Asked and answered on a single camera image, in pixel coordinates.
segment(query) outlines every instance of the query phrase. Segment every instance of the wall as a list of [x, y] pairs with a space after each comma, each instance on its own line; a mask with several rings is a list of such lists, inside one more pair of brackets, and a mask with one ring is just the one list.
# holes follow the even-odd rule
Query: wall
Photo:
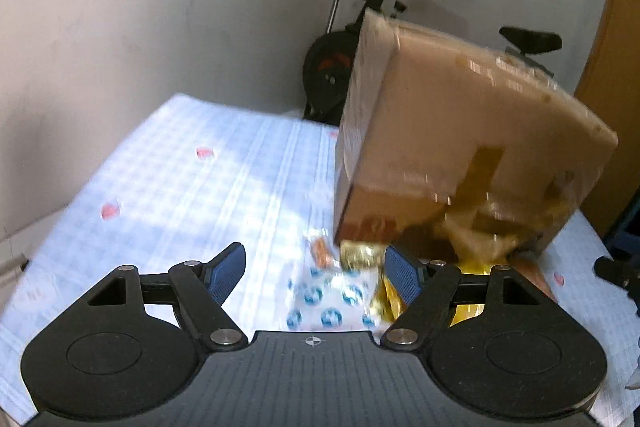
[[[574, 89], [604, 0], [403, 0], [407, 19], [503, 48], [503, 24], [559, 32]], [[331, 0], [0, 0], [0, 237], [65, 204], [176, 91], [281, 112]], [[336, 27], [353, 19], [344, 0]]]

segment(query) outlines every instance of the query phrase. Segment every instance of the gray gripper base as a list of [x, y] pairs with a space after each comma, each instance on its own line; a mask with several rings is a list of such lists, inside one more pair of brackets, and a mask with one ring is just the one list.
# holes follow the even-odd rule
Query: gray gripper base
[[[44, 412], [29, 427], [79, 427]], [[507, 427], [445, 395], [418, 359], [377, 347], [369, 333], [260, 331], [241, 351], [211, 355], [156, 409], [101, 427]], [[593, 427], [587, 414], [536, 426]]]

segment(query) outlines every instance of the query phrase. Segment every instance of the floor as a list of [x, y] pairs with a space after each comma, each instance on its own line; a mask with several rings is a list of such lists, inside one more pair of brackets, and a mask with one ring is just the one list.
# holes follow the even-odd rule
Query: floor
[[[0, 264], [20, 254], [30, 259], [58, 222], [62, 212], [62, 210], [54, 212], [2, 241], [0, 243]], [[14, 292], [21, 273], [20, 269], [16, 268], [9, 273], [0, 275], [0, 314]], [[17, 427], [17, 423], [0, 410], [0, 427]]]

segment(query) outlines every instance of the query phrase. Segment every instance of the black wheel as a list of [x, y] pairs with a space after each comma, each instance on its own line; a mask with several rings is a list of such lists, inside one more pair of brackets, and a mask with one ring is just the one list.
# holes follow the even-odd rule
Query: black wheel
[[306, 52], [302, 83], [311, 120], [340, 125], [357, 47], [357, 35], [335, 32], [316, 39]]

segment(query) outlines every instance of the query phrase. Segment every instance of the plaid tablecloth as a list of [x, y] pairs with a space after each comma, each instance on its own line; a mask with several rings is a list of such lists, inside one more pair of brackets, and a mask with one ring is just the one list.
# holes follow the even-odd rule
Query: plaid tablecloth
[[[224, 308], [249, 338], [282, 327], [283, 270], [309, 235], [331, 230], [334, 127], [177, 95], [108, 158], [39, 249], [0, 318], [0, 407], [20, 423], [34, 406], [20, 378], [26, 344], [120, 264], [164, 272], [208, 261], [233, 241], [247, 269]], [[613, 427], [640, 404], [634, 304], [591, 272], [606, 251], [577, 213], [543, 257], [559, 303], [598, 338], [609, 374], [593, 415]], [[149, 313], [174, 321], [169, 307]]]

